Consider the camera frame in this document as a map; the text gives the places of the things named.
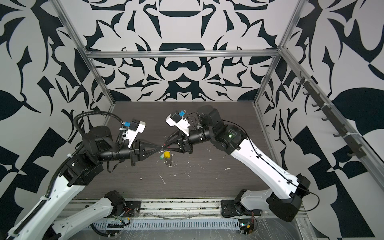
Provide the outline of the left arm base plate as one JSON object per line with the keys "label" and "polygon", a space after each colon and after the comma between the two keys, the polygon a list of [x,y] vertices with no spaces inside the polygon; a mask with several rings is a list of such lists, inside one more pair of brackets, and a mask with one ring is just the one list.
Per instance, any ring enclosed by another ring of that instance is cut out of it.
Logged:
{"label": "left arm base plate", "polygon": [[125,201],[122,218],[131,218],[138,215],[141,211],[141,201]]}

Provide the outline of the large wire keyring red sleeve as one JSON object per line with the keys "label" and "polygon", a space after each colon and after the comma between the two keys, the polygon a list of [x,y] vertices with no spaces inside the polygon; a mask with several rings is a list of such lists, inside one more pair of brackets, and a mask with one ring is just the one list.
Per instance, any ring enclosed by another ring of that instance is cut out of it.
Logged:
{"label": "large wire keyring red sleeve", "polygon": [[165,152],[165,150],[163,147],[163,151],[162,151],[162,153],[160,153],[159,159],[162,160],[168,167],[172,167],[174,165],[173,153],[170,152],[172,154],[172,157],[170,159],[164,159],[164,155],[163,155],[164,152]]}

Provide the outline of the green lit circuit board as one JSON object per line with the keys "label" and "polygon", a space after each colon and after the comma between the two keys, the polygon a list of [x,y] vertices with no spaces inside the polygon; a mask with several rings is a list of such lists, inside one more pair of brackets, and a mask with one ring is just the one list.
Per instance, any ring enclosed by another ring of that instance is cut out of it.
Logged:
{"label": "green lit circuit board", "polygon": [[243,235],[249,235],[253,233],[258,227],[258,221],[256,218],[250,219],[248,222],[240,222],[239,231]]}

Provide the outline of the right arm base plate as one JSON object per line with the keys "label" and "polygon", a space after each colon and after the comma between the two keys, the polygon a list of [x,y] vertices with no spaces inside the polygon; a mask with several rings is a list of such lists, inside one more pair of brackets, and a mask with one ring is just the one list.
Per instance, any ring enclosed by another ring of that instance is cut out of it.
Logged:
{"label": "right arm base plate", "polygon": [[221,215],[224,218],[248,215],[249,211],[236,200],[221,200]]}

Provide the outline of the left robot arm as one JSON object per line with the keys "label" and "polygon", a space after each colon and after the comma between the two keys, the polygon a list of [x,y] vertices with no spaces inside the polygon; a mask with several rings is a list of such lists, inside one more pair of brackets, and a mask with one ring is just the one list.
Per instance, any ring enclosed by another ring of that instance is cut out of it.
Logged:
{"label": "left robot arm", "polygon": [[134,165],[160,151],[161,146],[136,139],[144,128],[140,124],[136,131],[126,129],[124,136],[129,142],[123,146],[113,141],[111,131],[106,126],[95,127],[84,134],[81,146],[59,167],[46,194],[8,231],[6,238],[67,240],[102,218],[122,216],[125,199],[117,191],[110,191],[80,212],[56,220],[68,203],[104,170],[103,163],[130,160]]}

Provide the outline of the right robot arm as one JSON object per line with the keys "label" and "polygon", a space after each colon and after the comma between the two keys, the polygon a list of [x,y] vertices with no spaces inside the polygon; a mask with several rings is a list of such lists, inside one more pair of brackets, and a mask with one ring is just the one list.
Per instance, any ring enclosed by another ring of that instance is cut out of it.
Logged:
{"label": "right robot arm", "polygon": [[202,106],[196,114],[196,124],[189,123],[189,114],[185,111],[167,116],[166,123],[177,131],[167,138],[163,150],[192,154],[195,145],[211,142],[216,149],[244,164],[269,187],[264,191],[241,190],[234,200],[222,201],[224,218],[269,210],[279,219],[292,222],[302,211],[303,198],[311,194],[311,182],[301,174],[294,176],[280,167],[253,143],[242,127],[223,120],[212,106]]}

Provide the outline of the yellow capped key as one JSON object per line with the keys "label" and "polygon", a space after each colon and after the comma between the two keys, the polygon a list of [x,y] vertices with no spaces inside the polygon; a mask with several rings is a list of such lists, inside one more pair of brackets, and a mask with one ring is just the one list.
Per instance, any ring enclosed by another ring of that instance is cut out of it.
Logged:
{"label": "yellow capped key", "polygon": [[172,154],[169,151],[165,151],[163,155],[164,155],[164,159],[170,159],[172,157]]}

